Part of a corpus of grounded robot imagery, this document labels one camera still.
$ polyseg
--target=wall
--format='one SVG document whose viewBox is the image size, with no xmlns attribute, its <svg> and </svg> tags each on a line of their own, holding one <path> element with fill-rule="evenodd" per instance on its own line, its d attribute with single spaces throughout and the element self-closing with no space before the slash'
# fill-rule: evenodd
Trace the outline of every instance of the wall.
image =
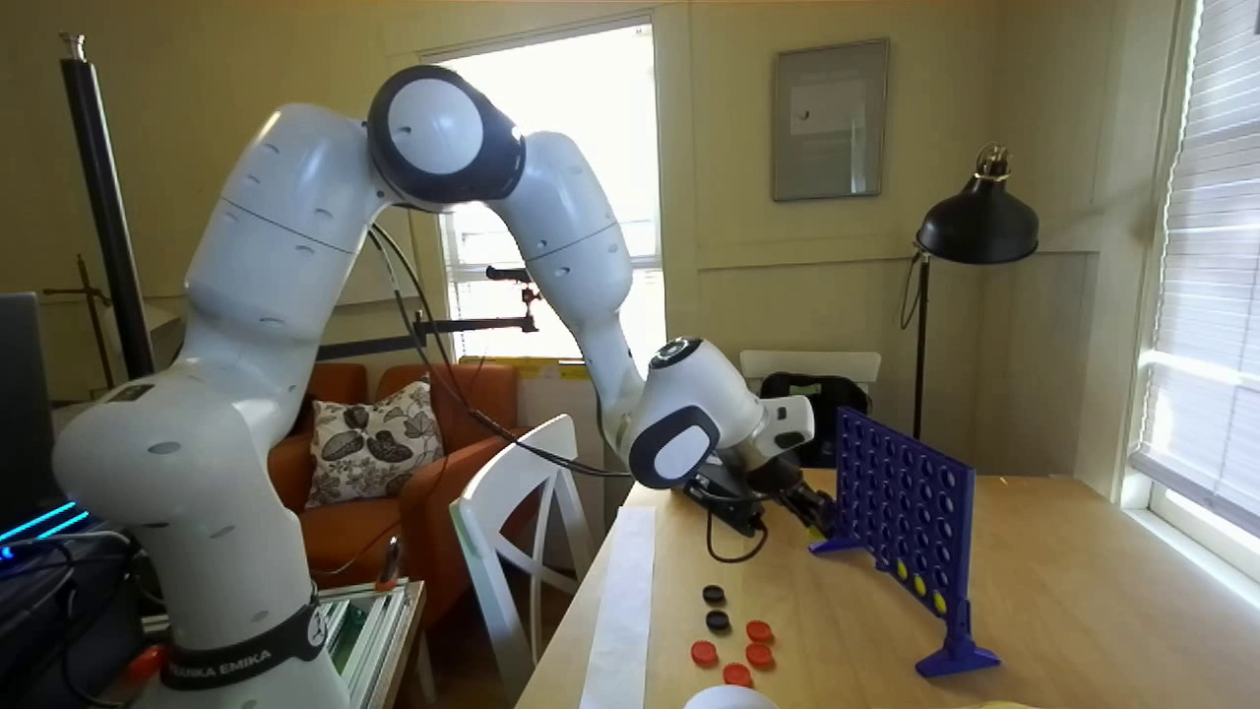
<svg viewBox="0 0 1260 709">
<path fill-rule="evenodd" d="M 279 101 L 363 114 L 417 54 L 648 17 L 661 88 L 670 329 L 745 348 L 883 349 L 883 419 L 909 424 L 907 268 L 920 214 L 988 142 L 1042 215 L 1042 256 L 931 274 L 924 438 L 1000 472 L 1110 486 L 1135 361 L 1139 264 L 1157 177 L 1160 75 L 1176 0 L 477 0 L 477 2 L 141 2 L 0 6 L 0 289 L 103 278 L 57 88 L 57 31 L 103 69 L 133 258 L 154 304 L 181 274 L 238 147 Z M 887 189 L 767 202 L 767 75 L 787 47 L 887 35 Z M 439 304 L 431 215 L 392 215 Z M 98 390 L 88 314 L 56 299 L 63 398 Z M 330 340 L 384 333 L 346 304 Z"/>
</svg>

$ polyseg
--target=orange armchair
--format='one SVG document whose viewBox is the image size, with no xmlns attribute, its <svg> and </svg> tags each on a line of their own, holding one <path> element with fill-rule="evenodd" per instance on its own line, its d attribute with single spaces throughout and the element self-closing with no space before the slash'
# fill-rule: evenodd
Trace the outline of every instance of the orange armchair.
<svg viewBox="0 0 1260 709">
<path fill-rule="evenodd" d="M 430 378 L 424 366 L 382 370 L 374 398 Z M 305 400 L 370 400 L 363 361 L 319 361 L 305 386 Z M 422 627 L 445 618 L 445 610 L 467 589 L 467 567 L 448 524 L 448 505 L 464 493 L 472 472 L 505 449 L 487 424 L 467 411 L 515 428 L 519 380 L 498 361 L 431 366 L 430 400 L 439 428 L 445 458 L 422 463 L 399 495 L 346 499 L 305 509 L 316 454 L 311 454 L 311 405 L 296 420 L 296 432 L 273 449 L 273 486 L 279 499 L 298 514 L 305 541 L 305 564 L 319 585 L 367 583 L 391 570 L 391 534 L 401 541 L 401 575 L 424 579 Z"/>
</svg>

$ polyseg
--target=lamp shade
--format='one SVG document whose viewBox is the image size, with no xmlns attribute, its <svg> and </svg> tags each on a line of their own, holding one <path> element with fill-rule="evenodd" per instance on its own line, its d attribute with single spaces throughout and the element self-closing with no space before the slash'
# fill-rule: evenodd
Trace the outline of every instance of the lamp shade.
<svg viewBox="0 0 1260 709">
<path fill-rule="evenodd" d="M 1034 214 L 1006 194 L 1006 149 L 980 153 L 968 185 L 931 206 L 916 248 L 962 264 L 1013 264 L 1034 250 Z"/>
</svg>

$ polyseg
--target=desk lamp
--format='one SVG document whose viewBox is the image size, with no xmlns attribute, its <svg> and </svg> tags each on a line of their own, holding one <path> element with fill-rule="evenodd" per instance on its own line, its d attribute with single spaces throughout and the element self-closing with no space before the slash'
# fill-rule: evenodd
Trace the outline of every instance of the desk lamp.
<svg viewBox="0 0 1260 709">
<path fill-rule="evenodd" d="M 930 258 L 1014 264 L 1034 250 L 1034 214 L 1006 194 L 1006 149 L 988 147 L 968 185 L 931 206 L 916 227 L 916 357 L 913 357 L 913 438 L 920 438 L 920 380 L 930 349 Z"/>
</svg>

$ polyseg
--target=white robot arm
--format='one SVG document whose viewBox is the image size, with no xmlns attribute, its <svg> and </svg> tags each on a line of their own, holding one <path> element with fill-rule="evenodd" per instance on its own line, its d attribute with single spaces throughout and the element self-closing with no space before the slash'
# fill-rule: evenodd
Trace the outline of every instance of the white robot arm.
<svg viewBox="0 0 1260 709">
<path fill-rule="evenodd" d="M 367 127 L 282 107 L 235 163 L 193 256 L 181 357 L 111 390 L 56 443 L 57 486 L 154 559 L 174 640 L 141 705 L 351 702 L 321 655 L 303 531 L 269 480 L 269 449 L 296 420 L 374 215 L 451 202 L 485 202 L 511 227 L 586 357 L 609 449 L 643 486 L 756 478 L 811 438 L 802 398 L 750 398 L 700 340 L 661 348 L 639 374 L 616 324 L 630 256 L 572 138 L 519 138 L 439 65 L 399 69 Z"/>
</svg>

